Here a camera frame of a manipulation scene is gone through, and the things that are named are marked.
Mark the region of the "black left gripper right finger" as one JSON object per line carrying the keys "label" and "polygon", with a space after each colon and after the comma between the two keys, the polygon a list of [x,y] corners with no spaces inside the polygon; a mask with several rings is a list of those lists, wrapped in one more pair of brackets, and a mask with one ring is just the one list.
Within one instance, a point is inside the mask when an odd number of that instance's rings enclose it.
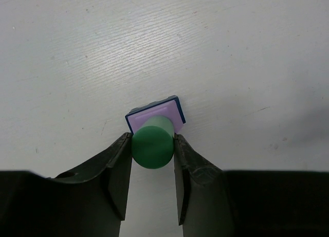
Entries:
{"label": "black left gripper right finger", "polygon": [[174,137],[184,236],[328,236],[328,173],[223,171]]}

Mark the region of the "purple house-shaped block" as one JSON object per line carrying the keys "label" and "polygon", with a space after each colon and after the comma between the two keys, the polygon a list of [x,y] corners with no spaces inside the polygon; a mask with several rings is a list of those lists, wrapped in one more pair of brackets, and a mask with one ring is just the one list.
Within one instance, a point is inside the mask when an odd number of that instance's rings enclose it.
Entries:
{"label": "purple house-shaped block", "polygon": [[163,116],[168,118],[174,127],[174,132],[178,133],[182,127],[183,122],[179,116],[175,102],[170,101],[163,105],[144,110],[140,113],[129,116],[126,121],[132,133],[137,132],[150,118],[155,116]]}

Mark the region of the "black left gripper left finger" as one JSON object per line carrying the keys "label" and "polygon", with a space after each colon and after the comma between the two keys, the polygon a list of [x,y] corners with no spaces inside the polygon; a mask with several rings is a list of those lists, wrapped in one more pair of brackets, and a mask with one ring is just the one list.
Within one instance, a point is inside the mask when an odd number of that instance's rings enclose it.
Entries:
{"label": "black left gripper left finger", "polygon": [[58,176],[1,171],[1,236],[118,236],[132,167],[130,133]]}

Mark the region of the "green cylinder block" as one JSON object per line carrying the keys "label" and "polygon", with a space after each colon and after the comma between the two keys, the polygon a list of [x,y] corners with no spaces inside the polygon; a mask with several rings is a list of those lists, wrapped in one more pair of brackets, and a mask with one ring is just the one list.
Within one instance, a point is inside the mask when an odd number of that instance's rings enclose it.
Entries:
{"label": "green cylinder block", "polygon": [[132,136],[133,159],[147,169],[167,165],[174,153],[174,126],[164,116],[154,116]]}

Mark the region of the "dark blue bridge block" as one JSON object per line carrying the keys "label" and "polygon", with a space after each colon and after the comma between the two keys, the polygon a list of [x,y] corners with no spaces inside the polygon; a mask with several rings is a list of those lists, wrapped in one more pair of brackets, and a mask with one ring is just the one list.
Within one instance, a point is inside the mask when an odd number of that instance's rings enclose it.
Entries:
{"label": "dark blue bridge block", "polygon": [[176,105],[176,108],[179,112],[179,116],[183,122],[183,124],[186,123],[186,119],[184,117],[184,114],[183,114],[183,111],[182,111],[182,107],[181,107],[181,103],[180,103],[180,100],[179,100],[179,97],[177,95],[172,95],[172,96],[169,96],[163,100],[159,100],[159,101],[154,101],[154,102],[151,102],[145,106],[142,106],[142,107],[137,107],[137,108],[134,108],[132,109],[128,114],[125,115],[125,118],[127,119],[129,116],[133,115],[133,114],[137,114],[137,113],[140,113],[144,110],[148,110],[148,109],[151,109],[153,107],[156,107],[156,106],[159,106],[159,105],[163,105],[167,102],[170,102],[170,101],[174,101],[175,102],[175,105]]}

